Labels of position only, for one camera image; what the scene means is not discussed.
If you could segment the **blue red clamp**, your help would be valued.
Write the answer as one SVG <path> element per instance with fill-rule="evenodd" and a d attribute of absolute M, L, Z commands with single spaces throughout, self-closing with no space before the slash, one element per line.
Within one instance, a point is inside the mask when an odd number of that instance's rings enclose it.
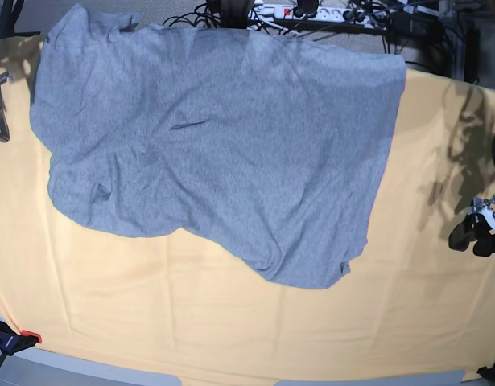
<path fill-rule="evenodd" d="M 0 321 L 0 352 L 12 356 L 17 352 L 32 348 L 42 343 L 42 338 L 36 333 L 23 331 L 15 333 L 6 323 Z"/>

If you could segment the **grey t-shirt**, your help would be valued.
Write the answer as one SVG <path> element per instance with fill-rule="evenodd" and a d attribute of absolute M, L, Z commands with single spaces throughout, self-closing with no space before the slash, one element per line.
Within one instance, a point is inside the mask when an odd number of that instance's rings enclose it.
<path fill-rule="evenodd" d="M 44 40 L 31 128 L 78 224 L 182 228 L 267 281 L 327 289 L 366 245 L 405 82 L 397 55 L 76 5 Z"/>

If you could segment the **white power strip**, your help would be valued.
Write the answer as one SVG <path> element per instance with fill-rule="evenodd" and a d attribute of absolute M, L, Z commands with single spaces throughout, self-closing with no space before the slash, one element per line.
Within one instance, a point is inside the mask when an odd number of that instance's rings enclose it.
<path fill-rule="evenodd" d="M 255 2 L 250 17 L 256 20 L 259 17 L 262 21 L 282 26 L 298 27 L 329 27 L 341 25 L 346 27 L 362 27 L 370 30 L 382 29 L 386 20 L 383 11 L 375 15 L 369 15 L 368 11 L 355 8 L 338 8 L 330 6 L 319 6 L 317 11 L 311 15 L 299 16 L 296 12 L 296 5 L 293 4 L 273 4 Z"/>

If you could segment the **yellow table cloth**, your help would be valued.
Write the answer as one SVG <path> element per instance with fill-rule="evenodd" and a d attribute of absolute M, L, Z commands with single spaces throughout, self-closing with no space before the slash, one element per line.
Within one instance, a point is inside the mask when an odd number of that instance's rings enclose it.
<path fill-rule="evenodd" d="M 0 42 L 10 140 L 0 142 L 0 315 L 42 348 L 185 385 L 362 380 L 495 360 L 495 257 L 452 251 L 476 195 L 495 192 L 495 91 L 406 70 L 367 242 L 327 289 L 267 281 L 177 229 L 129 237 L 52 204 L 51 152 L 31 128 L 46 38 Z"/>

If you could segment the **black power adapter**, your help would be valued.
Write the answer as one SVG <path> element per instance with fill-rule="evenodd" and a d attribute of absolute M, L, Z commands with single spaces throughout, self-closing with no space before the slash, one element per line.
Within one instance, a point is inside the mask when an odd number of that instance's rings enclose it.
<path fill-rule="evenodd" d="M 410 39 L 436 39 L 443 33 L 443 26 L 438 21 L 406 12 L 392 13 L 389 29 L 396 35 Z"/>

